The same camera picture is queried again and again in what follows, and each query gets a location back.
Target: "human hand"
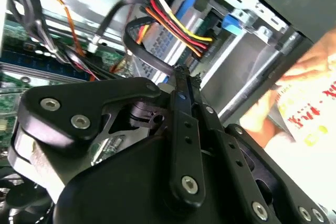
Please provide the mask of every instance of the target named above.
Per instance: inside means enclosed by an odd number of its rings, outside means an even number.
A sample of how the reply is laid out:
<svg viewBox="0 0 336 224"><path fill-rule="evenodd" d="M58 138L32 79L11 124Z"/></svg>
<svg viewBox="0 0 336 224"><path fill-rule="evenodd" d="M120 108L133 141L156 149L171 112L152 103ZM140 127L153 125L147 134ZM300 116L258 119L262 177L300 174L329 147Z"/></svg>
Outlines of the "human hand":
<svg viewBox="0 0 336 224"><path fill-rule="evenodd" d="M326 76L336 67L336 29L327 32L277 81L284 86Z"/></svg>
<svg viewBox="0 0 336 224"><path fill-rule="evenodd" d="M249 131L259 132L264 125L278 93L268 90L241 118L240 125Z"/></svg>

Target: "black cable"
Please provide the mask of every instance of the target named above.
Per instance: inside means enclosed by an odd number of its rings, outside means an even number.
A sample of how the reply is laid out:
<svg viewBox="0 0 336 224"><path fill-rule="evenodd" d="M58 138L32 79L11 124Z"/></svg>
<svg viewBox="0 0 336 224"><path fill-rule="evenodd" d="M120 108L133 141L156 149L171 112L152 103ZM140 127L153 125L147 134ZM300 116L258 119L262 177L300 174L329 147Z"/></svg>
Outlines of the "black cable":
<svg viewBox="0 0 336 224"><path fill-rule="evenodd" d="M121 76L118 76L114 73L110 73L100 67L98 67L97 65L95 65L94 63L92 63L89 59L82 57L81 55L79 55L77 52L75 52L74 50L72 50L70 47L66 46L64 48L66 54L68 55L68 57L71 59L71 61L76 62L78 65L80 65L83 69L85 70L90 70L94 73L97 73L97 75L104 77L107 80L111 80L111 79L121 79Z"/></svg>
<svg viewBox="0 0 336 224"><path fill-rule="evenodd" d="M147 52L147 50L144 49L142 46L138 45L138 43L131 36L132 30L137 30L141 26L149 25L154 21L155 19L151 17L143 17L129 22L125 27L123 42L125 46L140 60L147 63L152 68L155 68L156 70L159 70L165 73L166 75L171 76L173 73L173 67L164 62L163 60L160 60L150 52Z"/></svg>
<svg viewBox="0 0 336 224"><path fill-rule="evenodd" d="M117 2L112 9L109 11L107 16L104 18L102 23L100 24L98 30L96 31L95 36L102 37L106 29L109 27L111 21L113 20L113 17L121 9L123 6L126 5L133 5L133 4L143 4L144 0L120 0Z"/></svg>

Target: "red wire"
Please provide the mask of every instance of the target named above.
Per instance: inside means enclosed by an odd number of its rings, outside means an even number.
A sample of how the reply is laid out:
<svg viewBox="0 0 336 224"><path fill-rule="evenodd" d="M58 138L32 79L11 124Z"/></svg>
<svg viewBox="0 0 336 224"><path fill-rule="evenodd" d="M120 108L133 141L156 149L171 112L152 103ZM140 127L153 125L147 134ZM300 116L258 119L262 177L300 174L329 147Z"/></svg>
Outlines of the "red wire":
<svg viewBox="0 0 336 224"><path fill-rule="evenodd" d="M160 11L160 9L158 8L158 6L156 5L154 0L151 0L151 4L154 8L154 10L158 13L158 15L164 19L164 21L166 21L180 36L182 36L185 40L187 40L189 43L194 44L196 46L199 46L203 49L206 49L206 46L204 46L201 43L198 43L196 41L193 41L191 39L189 39L183 32L180 31L180 29L170 20L168 19L162 11Z"/></svg>
<svg viewBox="0 0 336 224"><path fill-rule="evenodd" d="M144 30L144 28L145 28L145 26L142 26L142 27L140 27L140 30L139 30L138 37L140 37L140 36L141 36L141 34L142 34L142 31Z"/></svg>

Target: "yellow wire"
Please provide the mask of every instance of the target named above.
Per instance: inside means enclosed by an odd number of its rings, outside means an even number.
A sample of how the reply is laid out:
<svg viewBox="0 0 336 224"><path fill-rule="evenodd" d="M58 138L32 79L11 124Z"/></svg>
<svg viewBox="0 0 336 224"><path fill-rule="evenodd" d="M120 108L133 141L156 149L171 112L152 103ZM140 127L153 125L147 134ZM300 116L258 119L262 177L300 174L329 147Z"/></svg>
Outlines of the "yellow wire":
<svg viewBox="0 0 336 224"><path fill-rule="evenodd" d="M153 17L155 18L164 28L166 28L172 35L174 35L175 38L177 38L180 42L182 42L183 44L185 44L187 47L189 47L197 56L201 56L201 54L195 49L193 48L191 45L189 45L188 43L182 41L180 39L180 37L169 27L167 26L162 20L160 20L160 18L158 16L156 16L155 13L153 13L148 7L145 8L146 11Z"/></svg>
<svg viewBox="0 0 336 224"><path fill-rule="evenodd" d="M199 39L199 40L203 40L203 41L212 41L212 38L208 38L208 37L200 37L198 35L193 34L191 31L189 31L173 14L172 10L169 8L168 4L166 3L165 0L159 0L161 5L163 6L163 8L165 9L165 11L168 13L168 15L170 16L170 18L172 20L174 20L177 25L189 36L195 38L195 39Z"/></svg>
<svg viewBox="0 0 336 224"><path fill-rule="evenodd" d="M147 30L149 28L149 25L145 25L145 27L143 28L141 35L138 37L138 39L136 40L136 43L140 44L143 40L143 37L145 36Z"/></svg>

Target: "silver screw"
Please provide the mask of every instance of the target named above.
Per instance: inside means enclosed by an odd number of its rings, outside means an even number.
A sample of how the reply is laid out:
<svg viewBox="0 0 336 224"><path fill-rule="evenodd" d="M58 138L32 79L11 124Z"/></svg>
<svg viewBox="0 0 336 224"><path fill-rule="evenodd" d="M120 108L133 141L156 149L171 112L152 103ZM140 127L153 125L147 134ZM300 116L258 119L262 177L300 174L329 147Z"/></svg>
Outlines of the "silver screw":
<svg viewBox="0 0 336 224"><path fill-rule="evenodd" d="M239 127L236 127L236 132L238 132L239 135L243 134L243 130Z"/></svg>
<svg viewBox="0 0 336 224"><path fill-rule="evenodd" d="M306 221L311 221L311 216L310 216L310 214L307 212L307 210L305 210L303 207L299 207L299 211L300 211L302 217L303 217Z"/></svg>
<svg viewBox="0 0 336 224"><path fill-rule="evenodd" d="M84 115L74 115L71 118L71 123L73 127L80 129L80 130L85 130L88 127L90 127L90 120L84 116Z"/></svg>
<svg viewBox="0 0 336 224"><path fill-rule="evenodd" d="M196 194L198 192L197 182L189 176L184 176L182 178L183 188L190 194Z"/></svg>
<svg viewBox="0 0 336 224"><path fill-rule="evenodd" d="M61 107L61 104L53 98L44 98L40 105L42 108L48 111L56 111Z"/></svg>
<svg viewBox="0 0 336 224"><path fill-rule="evenodd" d="M253 211L259 217L260 220L266 221L268 219L268 214L266 209L259 202L252 203Z"/></svg>
<svg viewBox="0 0 336 224"><path fill-rule="evenodd" d="M214 113L214 110L213 110L211 107L209 107L209 106L206 107L206 110L207 110L210 114L213 114L213 113Z"/></svg>
<svg viewBox="0 0 336 224"><path fill-rule="evenodd" d="M320 221L320 222L324 222L324 218L322 216L322 214L320 212L318 212L316 209L313 208L313 214L315 215L315 217Z"/></svg>
<svg viewBox="0 0 336 224"><path fill-rule="evenodd" d="M292 36L289 37L289 40L294 40L296 38L296 35L293 34Z"/></svg>
<svg viewBox="0 0 336 224"><path fill-rule="evenodd" d="M146 87L147 87L149 90L155 91L155 87L154 87L153 85L151 85L150 83L147 83Z"/></svg>

